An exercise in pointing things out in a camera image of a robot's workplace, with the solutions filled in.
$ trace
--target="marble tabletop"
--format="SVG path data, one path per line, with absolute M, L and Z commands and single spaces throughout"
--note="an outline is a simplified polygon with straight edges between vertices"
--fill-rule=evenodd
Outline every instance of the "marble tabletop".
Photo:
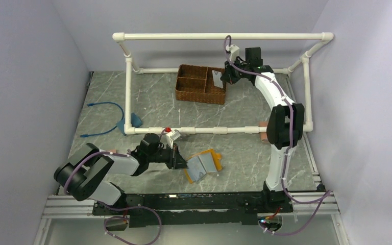
M 286 90 L 289 78 L 276 75 Z M 85 105 L 81 111 L 70 155 L 83 144 L 91 142 L 104 150 L 126 152 L 139 145 L 143 135 L 124 136 L 119 129 L 106 135 L 81 138 L 81 134 L 104 132 L 121 118 L 114 105 L 87 107 L 88 103 L 115 102 L 125 107 L 123 71 L 94 72 Z M 226 89 L 224 105 L 178 101 L 175 99 L 176 73 L 152 73 L 132 76 L 132 110 L 142 127 L 242 127 L 257 126 L 267 121 L 270 109 L 262 94 L 247 80 Z M 117 184 L 126 193 L 221 192 L 261 190 L 270 167 L 270 144 L 259 134 L 197 134 L 177 141 L 184 158 L 213 148 L 222 155 L 223 170 L 208 174 L 190 184 L 182 170 L 169 170 L 163 163 L 151 163 L 138 177 L 108 174 L 106 180 Z M 289 190 L 315 190 L 304 141 L 300 140 L 290 161 Z

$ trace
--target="lavender wall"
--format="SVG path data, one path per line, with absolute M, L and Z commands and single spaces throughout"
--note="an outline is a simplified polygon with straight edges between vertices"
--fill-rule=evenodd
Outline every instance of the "lavender wall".
M 392 244 L 392 1 L 329 0 L 313 31 L 335 34 L 310 61 L 316 163 L 351 243 Z
M 121 1 L 54 0 L 90 70 L 124 70 L 114 32 L 311 32 L 327 0 L 313 1 Z M 267 64 L 292 65 L 305 41 L 236 40 L 242 48 L 261 46 Z M 172 68 L 180 64 L 221 67 L 221 40 L 128 41 L 140 67 Z
M 32 244 L 88 70 L 51 1 L 0 0 L 0 244 Z

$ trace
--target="pvc pipe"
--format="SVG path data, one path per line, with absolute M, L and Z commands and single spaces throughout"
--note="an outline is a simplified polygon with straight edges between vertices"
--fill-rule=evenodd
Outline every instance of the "pvc pipe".
M 288 68 L 273 69 L 274 73 L 290 74 Z
M 214 134 L 214 128 L 195 128 L 195 127 L 181 127 L 181 128 L 172 128 L 172 130 L 178 130 L 183 134 Z M 245 127 L 236 127 L 236 128 L 227 128 L 228 134 L 231 133 L 246 133 L 246 134 L 258 134 L 261 132 L 266 132 L 266 127 L 258 127 L 258 126 L 245 126 Z M 134 132 L 133 134 L 161 134 L 163 128 L 161 127 L 151 127 L 151 128 L 131 128 L 130 131 Z M 310 132 L 313 130 L 313 124 L 304 124 L 303 131 Z
M 312 132 L 312 131 L 313 131 L 313 122 L 312 122 L 312 125 L 310 125 L 310 124 L 303 125 L 303 132 Z
M 160 134 L 163 130 L 162 127 L 150 127 L 150 128 L 133 128 L 131 131 L 135 134 L 147 134 L 154 133 Z M 213 128 L 195 128 L 195 127 L 181 127 L 172 128 L 172 130 L 178 130 L 183 134 L 231 134 L 231 133 L 246 133 L 246 134 L 258 134 L 265 132 L 266 127 L 258 126 L 245 126 L 245 127 L 213 127 Z
M 304 70 L 304 94 L 305 94 L 305 104 L 306 104 L 306 125 L 313 130 L 313 120 L 312 120 L 312 102 L 310 96 L 310 72 L 309 72 L 309 58 L 302 58 L 303 70 Z
M 304 52 L 304 54 L 290 67 L 288 67 L 289 73 L 293 72 L 295 68 L 302 63 L 301 58 L 310 58 L 312 55 L 318 51 L 321 47 L 323 47 L 325 44 L 329 43 L 333 38 L 334 34 L 331 32 L 322 32 L 322 39 L 320 42 L 315 44 L 313 47 L 311 47 L 308 51 Z
M 231 35 L 233 39 L 316 39 L 327 38 L 324 33 L 114 33 L 113 40 L 185 40 L 185 39 L 224 39 Z
M 288 67 L 288 72 L 291 73 L 293 72 L 293 70 L 295 70 L 295 68 L 301 64 L 301 57 L 300 59 L 298 59 L 293 65 L 291 65 L 290 67 Z
M 273 69 L 274 73 L 289 74 L 288 68 Z M 139 68 L 136 74 L 144 73 L 178 73 L 178 68 Z
M 178 68 L 140 68 L 136 74 L 144 73 L 178 73 Z
M 131 126 L 131 73 L 133 58 L 126 58 L 126 111 L 124 121 L 125 134 L 135 134 L 134 127 Z
M 130 50 L 124 45 L 124 42 L 119 42 L 119 46 L 122 48 L 122 51 L 124 52 L 124 56 L 126 58 L 132 58 Z M 132 61 L 132 66 L 133 66 L 133 71 L 138 73 L 140 71 L 140 67 Z

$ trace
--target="purple cable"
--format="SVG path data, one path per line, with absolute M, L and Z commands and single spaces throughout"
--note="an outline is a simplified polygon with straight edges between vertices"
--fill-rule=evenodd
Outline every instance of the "purple cable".
M 322 204 L 322 200 L 319 202 L 318 206 L 316 207 L 315 211 L 313 212 L 313 214 L 309 218 L 309 220 L 301 228 L 299 228 L 298 230 L 293 231 L 293 232 L 286 232 L 286 233 L 275 232 L 275 233 L 272 233 L 272 234 L 276 235 L 276 236 L 292 236 L 292 235 L 296 235 L 296 234 L 302 232 L 310 224 L 310 222 L 313 220 L 313 218 L 315 218 L 316 213 L 319 210 L 319 207 L 321 206 L 321 204 Z
M 105 203 L 102 203 L 102 202 L 99 202 L 99 203 L 103 204 L 106 208 L 108 208 L 108 209 L 110 209 L 110 210 L 113 210 L 113 211 L 125 211 L 125 210 L 130 210 L 130 209 L 141 208 L 141 209 L 146 209 L 146 210 L 152 212 L 153 214 L 155 214 L 155 216 L 156 216 L 157 219 L 158 219 L 159 229 L 158 229 L 157 236 L 156 236 L 152 241 L 150 241 L 150 242 L 148 242 L 148 243 L 145 243 L 144 245 L 151 245 L 151 244 L 155 243 L 155 242 L 158 240 L 158 238 L 160 237 L 160 233 L 161 233 L 161 218 L 160 218 L 160 216 L 158 215 L 158 213 L 157 213 L 154 209 L 151 209 L 151 208 L 145 207 L 145 206 L 135 206 L 135 207 L 128 207 L 128 208 L 112 208 L 112 207 L 110 207 L 109 205 L 107 205 L 107 204 L 105 204 Z M 110 218 L 108 218 L 108 219 L 106 219 L 106 220 L 104 221 L 104 225 L 103 225 L 103 226 L 104 226 L 104 231 L 105 231 L 108 235 L 110 235 L 110 236 L 112 236 L 112 237 L 114 237 L 114 238 L 116 238 L 116 239 L 118 239 L 118 240 L 120 240 L 120 241 L 122 241 L 122 242 L 125 242 L 125 243 L 127 243 L 128 245 L 136 245 L 136 244 L 134 244 L 134 243 L 131 243 L 131 242 L 129 242 L 129 241 L 126 241 L 126 240 L 122 239 L 121 237 L 119 237 L 119 236 L 117 236 L 117 235 L 115 235 L 115 234 L 113 234 L 112 232 L 110 232 L 110 231 L 107 230 L 107 227 L 106 227 L 107 222 L 110 221 L 110 220 L 112 220 L 112 219 L 127 220 L 126 218 L 121 217 L 121 216 L 113 216 L 113 217 L 110 217 Z
M 161 133 L 160 133 L 160 140 L 161 140 L 161 137 L 163 137 L 164 132 L 166 132 L 166 128 L 164 128 L 164 129 L 161 131 Z
M 73 179 L 74 175 L 77 173 L 77 171 L 79 171 L 79 169 L 83 166 L 83 164 L 85 164 L 87 161 L 89 161 L 89 159 L 98 156 L 98 155 L 113 155 L 113 156 L 119 156 L 119 157 L 127 157 L 128 155 L 126 154 L 119 154 L 119 153 L 112 153 L 112 152 L 96 152 L 96 153 L 92 153 L 91 155 L 89 155 L 87 158 L 83 159 L 75 168 L 75 170 L 73 170 L 73 172 L 71 173 L 71 175 L 68 177 L 67 181 L 65 182 L 64 185 L 64 193 L 68 194 L 68 186 L 70 185 L 71 180 Z
M 240 69 L 240 68 L 238 68 L 238 67 L 229 59 L 229 57 L 228 57 L 228 52 L 227 52 L 227 50 L 226 50 L 226 41 L 227 41 L 228 39 L 229 39 L 229 45 L 231 45 L 231 43 L 232 43 L 232 37 L 231 37 L 231 35 L 228 35 L 228 36 L 226 36 L 225 40 L 223 41 L 223 49 L 224 49 L 224 51 L 225 51 L 226 60 L 229 62 L 229 64 L 230 64 L 235 70 L 237 70 L 237 71 L 239 71 L 239 72 L 241 72 L 241 73 L 245 73 L 245 74 L 249 74 L 249 75 L 254 75 L 254 76 L 261 76 L 261 77 L 263 77 L 263 78 L 265 78 L 265 79 L 268 79 L 268 81 L 270 81 L 271 83 L 273 83 L 273 84 L 277 87 L 277 89 L 279 90 L 280 94 L 281 94 L 282 96 L 284 96 L 284 93 L 283 93 L 282 88 L 280 87 L 280 85 L 279 85 L 276 81 L 273 81 L 271 78 L 269 78 L 268 76 L 265 76 L 265 75 L 263 75 L 263 74 Z M 292 135 L 292 134 L 293 134 L 293 123 L 292 123 L 292 122 L 293 122 L 293 107 L 292 107 L 291 103 L 290 103 L 288 100 L 283 100 L 283 101 L 285 101 L 285 103 L 288 105 L 288 108 L 289 108 L 289 111 L 290 111 L 290 121 L 291 121 L 291 123 L 289 124 L 289 146 L 288 146 L 288 148 L 286 149 L 286 154 L 288 154 L 289 150 L 290 150 L 290 149 L 292 148 L 292 146 L 293 146 L 293 135 Z M 293 197 L 288 193 L 288 191 L 286 190 L 286 188 L 285 188 L 285 183 L 284 183 L 284 180 L 283 180 L 283 178 L 285 178 L 285 174 L 286 174 L 287 155 L 285 155 L 285 158 L 284 158 L 284 159 L 285 159 L 285 160 L 284 160 L 284 164 L 283 164 L 283 170 L 282 170 L 282 176 L 281 176 L 281 177 L 282 177 L 282 179 L 281 179 L 281 184 L 282 184 L 283 192 L 285 192 L 286 196 L 288 196 L 288 198 L 290 198 L 291 200 L 293 200 L 294 202 L 299 203 L 299 204 L 311 204 L 311 203 L 319 202 L 319 204 L 318 204 L 318 206 L 316 207 L 315 212 L 313 213 L 312 217 L 310 217 L 309 221 L 308 221 L 303 227 L 301 227 L 300 229 L 296 230 L 295 232 L 291 232 L 291 233 L 280 233 L 280 234 L 279 234 L 279 235 L 295 235 L 295 234 L 301 232 L 302 230 L 304 230 L 304 228 L 307 227 L 307 225 L 310 223 L 310 221 L 312 221 L 312 219 L 313 219 L 314 216 L 316 215 L 316 212 L 319 210 L 319 207 L 321 206 L 323 199 L 325 199 L 327 196 L 330 195 L 331 190 L 327 190 L 327 192 L 325 192 L 325 194 L 324 194 L 322 197 L 320 197 L 320 198 L 318 198 L 318 199 L 316 199 L 316 200 L 308 201 L 308 202 L 301 202 L 301 201 L 298 201 L 297 199 L 293 198 Z

